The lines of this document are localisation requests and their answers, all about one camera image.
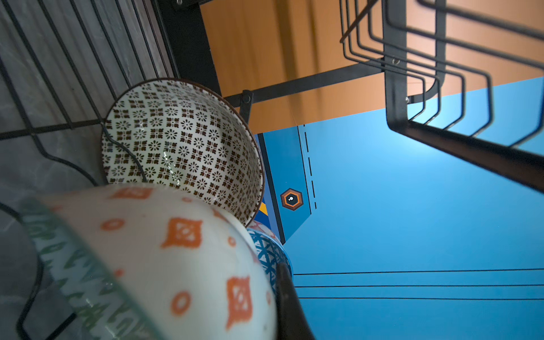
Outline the brown patterned bowl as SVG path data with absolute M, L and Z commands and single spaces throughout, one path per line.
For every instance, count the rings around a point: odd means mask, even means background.
M 113 104 L 101 136 L 111 184 L 148 181 L 182 190 L 249 225 L 265 188 L 248 125 L 221 96 L 193 82 L 153 79 Z

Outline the blue triangle patterned bowl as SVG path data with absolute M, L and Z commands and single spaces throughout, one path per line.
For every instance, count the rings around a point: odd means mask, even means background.
M 253 221 L 246 230 L 253 239 L 257 258 L 270 281 L 272 291 L 276 293 L 276 266 L 279 263 L 285 264 L 292 276 L 291 260 L 280 240 L 266 225 Z

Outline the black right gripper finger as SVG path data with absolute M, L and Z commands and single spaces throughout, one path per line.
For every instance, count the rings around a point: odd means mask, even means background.
M 315 340 L 286 264 L 276 265 L 276 309 L 280 340 Z

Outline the green spiral bowl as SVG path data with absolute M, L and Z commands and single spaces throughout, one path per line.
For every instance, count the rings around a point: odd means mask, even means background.
M 275 339 L 273 290 L 231 213 L 119 184 L 28 198 L 24 228 L 96 339 Z

